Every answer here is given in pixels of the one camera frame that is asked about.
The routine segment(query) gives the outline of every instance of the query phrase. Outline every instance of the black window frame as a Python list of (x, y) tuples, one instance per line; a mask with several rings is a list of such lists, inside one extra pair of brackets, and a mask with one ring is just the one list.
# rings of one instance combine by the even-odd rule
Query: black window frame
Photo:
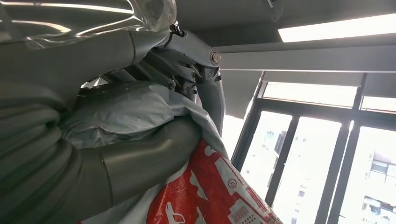
[[(364, 73), (361, 86), (364, 86), (366, 77), (367, 73)], [(342, 125), (334, 147), (327, 180), (315, 220), (315, 224), (338, 223), (360, 127), (366, 126), (395, 130), (396, 114), (360, 110), (363, 99), (362, 87), (357, 89), (353, 107), (342, 108), (266, 99), (263, 98), (266, 85), (267, 83), (263, 82), (261, 78), (258, 91), (255, 94), (251, 110), (247, 115), (247, 119), (241, 131), (231, 163), (238, 171), (241, 171), (262, 111), (292, 116), (289, 129), (279, 154), (278, 163), (276, 164), (270, 180), (269, 189), (265, 198), (265, 202), (272, 207), (300, 117), (324, 119), (341, 123)], [(352, 121), (354, 121), (354, 128), (350, 132), (349, 126)]]

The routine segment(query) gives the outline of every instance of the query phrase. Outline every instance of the clear plastic sheet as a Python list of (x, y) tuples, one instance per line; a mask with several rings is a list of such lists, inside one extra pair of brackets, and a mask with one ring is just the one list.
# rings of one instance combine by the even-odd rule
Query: clear plastic sheet
[(175, 0), (0, 0), (0, 43), (34, 49), (75, 43), (127, 29), (159, 31), (176, 20)]

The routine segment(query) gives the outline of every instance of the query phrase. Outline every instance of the gray ceiling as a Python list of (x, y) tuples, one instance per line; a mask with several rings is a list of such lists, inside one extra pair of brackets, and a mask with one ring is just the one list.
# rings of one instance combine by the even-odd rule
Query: gray ceiling
[(394, 12), (395, 0), (283, 0), (274, 23), (267, 0), (177, 0), (180, 26), (212, 46), (281, 42), (279, 28)]

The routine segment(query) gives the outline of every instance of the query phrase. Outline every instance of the bolt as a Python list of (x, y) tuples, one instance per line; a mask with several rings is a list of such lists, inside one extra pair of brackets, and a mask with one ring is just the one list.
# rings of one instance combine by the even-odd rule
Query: bolt
[(211, 61), (213, 64), (219, 64), (221, 59), (221, 55), (217, 52), (213, 52), (211, 55)]
[(176, 89), (176, 82), (173, 81), (173, 80), (171, 80), (171, 81), (169, 82), (168, 88), (169, 88), (170, 90), (175, 90), (175, 89)]

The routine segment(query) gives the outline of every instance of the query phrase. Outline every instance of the fluorescent light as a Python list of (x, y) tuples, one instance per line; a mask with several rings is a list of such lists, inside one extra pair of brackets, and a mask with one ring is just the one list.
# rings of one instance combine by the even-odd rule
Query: fluorescent light
[(35, 7), (65, 7), (65, 8), (81, 8), (81, 9), (90, 9), (90, 10), (98, 10), (105, 12), (113, 12), (113, 13), (125, 13), (125, 14), (134, 14), (133, 7), (131, 9), (122, 9), (122, 8), (113, 8), (113, 7), (105, 7), (105, 6), (94, 6), (94, 5), (84, 5), (84, 4), (69, 4), (69, 3), (41, 3), (41, 2), (8, 2), (1, 1), (0, 4), (5, 6), (35, 6)]
[(396, 14), (279, 29), (283, 42), (396, 33)]

